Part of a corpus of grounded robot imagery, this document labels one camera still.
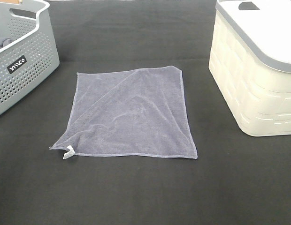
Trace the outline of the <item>grey perforated laundry basket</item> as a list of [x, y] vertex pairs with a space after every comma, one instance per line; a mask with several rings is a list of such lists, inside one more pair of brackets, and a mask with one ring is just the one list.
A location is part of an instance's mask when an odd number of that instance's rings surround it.
[[43, 0], [0, 2], [0, 115], [43, 82], [59, 65], [48, 9]]

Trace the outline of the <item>white bin with grey lid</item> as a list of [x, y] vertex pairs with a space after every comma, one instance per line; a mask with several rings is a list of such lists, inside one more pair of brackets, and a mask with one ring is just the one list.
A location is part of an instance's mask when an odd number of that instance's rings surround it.
[[291, 135], [291, 0], [216, 2], [209, 70], [239, 128]]

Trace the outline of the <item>grey microfibre towel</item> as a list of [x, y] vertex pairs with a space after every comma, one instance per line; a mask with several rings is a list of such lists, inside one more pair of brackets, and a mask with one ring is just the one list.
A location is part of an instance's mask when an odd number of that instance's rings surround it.
[[78, 73], [64, 134], [52, 145], [71, 156], [197, 159], [174, 66]]

